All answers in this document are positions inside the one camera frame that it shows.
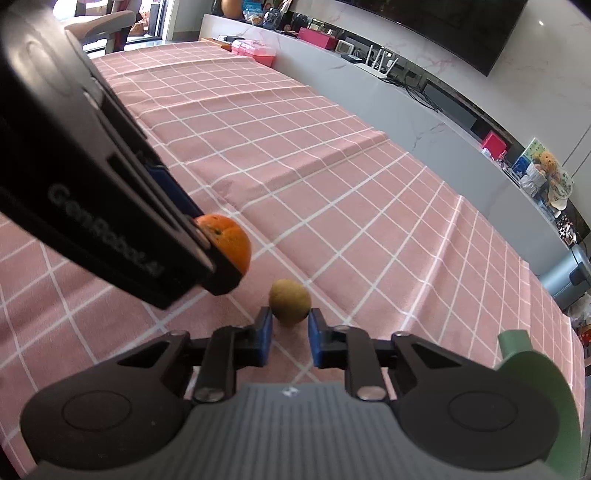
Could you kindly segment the pink checkered tablecloth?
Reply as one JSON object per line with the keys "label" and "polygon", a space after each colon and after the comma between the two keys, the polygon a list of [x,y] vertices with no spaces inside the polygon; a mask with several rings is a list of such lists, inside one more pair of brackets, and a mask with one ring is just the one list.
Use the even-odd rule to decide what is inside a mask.
{"label": "pink checkered tablecloth", "polygon": [[294,279],[331,323],[407,330],[487,366],[525,329],[577,400],[584,361],[569,319],[463,196],[359,117],[286,75],[205,42],[96,60],[197,205],[235,219],[252,262],[231,294],[200,289],[159,310],[1,223],[1,445],[41,388],[169,330],[206,337],[252,321]]}

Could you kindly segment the white wifi router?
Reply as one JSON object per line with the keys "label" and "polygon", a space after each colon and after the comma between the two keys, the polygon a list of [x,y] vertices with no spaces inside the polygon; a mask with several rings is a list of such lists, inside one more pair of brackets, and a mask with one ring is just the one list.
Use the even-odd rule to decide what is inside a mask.
{"label": "white wifi router", "polygon": [[399,55],[385,48],[370,46],[367,57],[361,63],[356,63],[356,68],[369,73],[374,77],[384,80],[394,70],[399,62]]}

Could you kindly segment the brown kiwi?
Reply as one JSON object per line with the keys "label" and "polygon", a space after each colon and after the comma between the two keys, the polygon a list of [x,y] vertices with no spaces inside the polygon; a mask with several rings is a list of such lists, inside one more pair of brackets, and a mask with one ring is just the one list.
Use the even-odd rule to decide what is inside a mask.
{"label": "brown kiwi", "polygon": [[311,310],[311,294],[300,282],[280,279],[270,287],[269,306],[283,326],[293,327],[304,321]]}

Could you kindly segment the orange cardboard box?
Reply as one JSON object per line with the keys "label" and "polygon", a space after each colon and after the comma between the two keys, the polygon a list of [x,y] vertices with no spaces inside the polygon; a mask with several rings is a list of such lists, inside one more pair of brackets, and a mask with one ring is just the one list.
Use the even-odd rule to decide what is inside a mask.
{"label": "orange cardboard box", "polygon": [[221,49],[224,49],[225,51],[228,51],[228,52],[231,51],[231,43],[224,42],[224,41],[217,40],[217,39],[213,39],[213,38],[201,38],[201,41],[207,42],[208,44],[215,45]]}

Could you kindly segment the grey chair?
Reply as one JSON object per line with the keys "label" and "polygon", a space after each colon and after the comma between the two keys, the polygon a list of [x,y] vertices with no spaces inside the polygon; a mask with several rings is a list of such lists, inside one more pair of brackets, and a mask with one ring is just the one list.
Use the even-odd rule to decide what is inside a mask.
{"label": "grey chair", "polygon": [[106,53],[124,50],[129,30],[135,23],[136,14],[132,10],[121,10],[102,16],[79,16],[72,22],[63,24],[81,45],[106,40]]}

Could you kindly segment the orange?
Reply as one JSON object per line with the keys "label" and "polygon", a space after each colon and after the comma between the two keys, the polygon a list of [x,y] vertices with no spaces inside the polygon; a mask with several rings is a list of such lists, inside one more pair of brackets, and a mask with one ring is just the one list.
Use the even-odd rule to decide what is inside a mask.
{"label": "orange", "polygon": [[249,271],[252,260],[252,244],[249,236],[235,220],[219,214],[202,215],[194,219],[195,224],[204,231],[214,246],[244,276]]}

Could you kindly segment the grey pedal trash bin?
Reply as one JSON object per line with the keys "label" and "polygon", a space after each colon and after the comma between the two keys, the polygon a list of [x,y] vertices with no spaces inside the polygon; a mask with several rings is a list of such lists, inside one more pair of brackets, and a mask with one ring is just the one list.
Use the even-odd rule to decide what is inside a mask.
{"label": "grey pedal trash bin", "polygon": [[589,257],[580,245],[575,245],[558,264],[540,277],[540,282],[564,311],[590,290],[590,277]]}

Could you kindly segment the green plastic colander bowl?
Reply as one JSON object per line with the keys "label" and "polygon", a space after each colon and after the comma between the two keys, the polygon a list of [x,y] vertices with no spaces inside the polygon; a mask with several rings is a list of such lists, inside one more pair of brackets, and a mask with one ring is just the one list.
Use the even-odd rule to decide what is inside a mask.
{"label": "green plastic colander bowl", "polygon": [[556,429],[545,464],[561,479],[581,474],[581,423],[572,390],[558,366],[536,350],[526,330],[506,330],[498,335],[502,361],[496,369],[536,392],[537,417],[550,420]]}

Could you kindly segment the red box on console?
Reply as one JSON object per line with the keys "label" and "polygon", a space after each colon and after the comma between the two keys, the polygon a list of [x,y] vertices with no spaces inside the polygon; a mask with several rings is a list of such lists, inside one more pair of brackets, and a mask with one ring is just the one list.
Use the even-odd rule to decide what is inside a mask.
{"label": "red box on console", "polygon": [[490,131],[481,143],[481,152],[489,158],[502,160],[507,152],[506,142],[494,131]]}

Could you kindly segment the pink storage box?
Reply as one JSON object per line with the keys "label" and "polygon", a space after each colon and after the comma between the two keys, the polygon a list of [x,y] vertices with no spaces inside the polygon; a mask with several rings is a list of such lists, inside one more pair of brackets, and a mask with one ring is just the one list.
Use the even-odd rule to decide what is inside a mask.
{"label": "pink storage box", "polygon": [[250,57],[257,63],[272,67],[276,59],[276,50],[256,40],[235,39],[231,43],[231,53],[238,56]]}

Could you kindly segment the marble tv console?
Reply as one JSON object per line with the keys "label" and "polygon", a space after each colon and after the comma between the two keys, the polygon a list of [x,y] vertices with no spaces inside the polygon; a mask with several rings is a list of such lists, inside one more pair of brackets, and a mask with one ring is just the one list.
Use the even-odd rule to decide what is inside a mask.
{"label": "marble tv console", "polygon": [[242,36],[276,52],[273,67],[385,132],[469,200],[541,276],[569,250],[534,201],[454,122],[339,55],[274,31],[205,15],[201,37]]}

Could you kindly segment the teddy bear plush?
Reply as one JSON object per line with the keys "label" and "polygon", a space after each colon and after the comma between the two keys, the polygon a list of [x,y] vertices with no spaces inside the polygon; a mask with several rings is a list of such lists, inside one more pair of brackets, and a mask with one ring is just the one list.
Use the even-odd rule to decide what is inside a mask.
{"label": "teddy bear plush", "polygon": [[559,180],[560,165],[555,156],[549,151],[544,151],[536,157],[535,167],[549,184]]}

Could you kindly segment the magenta box on console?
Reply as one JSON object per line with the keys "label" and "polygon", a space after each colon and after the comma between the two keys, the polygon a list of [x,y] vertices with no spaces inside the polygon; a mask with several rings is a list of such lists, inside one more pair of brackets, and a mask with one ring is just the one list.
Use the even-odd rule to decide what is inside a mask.
{"label": "magenta box on console", "polygon": [[338,39],[334,36],[304,27],[298,30],[297,38],[329,51],[334,51],[338,43]]}

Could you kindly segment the black wall television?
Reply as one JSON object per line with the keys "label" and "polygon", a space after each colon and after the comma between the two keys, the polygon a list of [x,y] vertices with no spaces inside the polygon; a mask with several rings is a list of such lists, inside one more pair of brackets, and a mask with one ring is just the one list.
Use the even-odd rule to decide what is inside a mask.
{"label": "black wall television", "polygon": [[487,76],[527,4],[526,0],[353,0],[427,38]]}

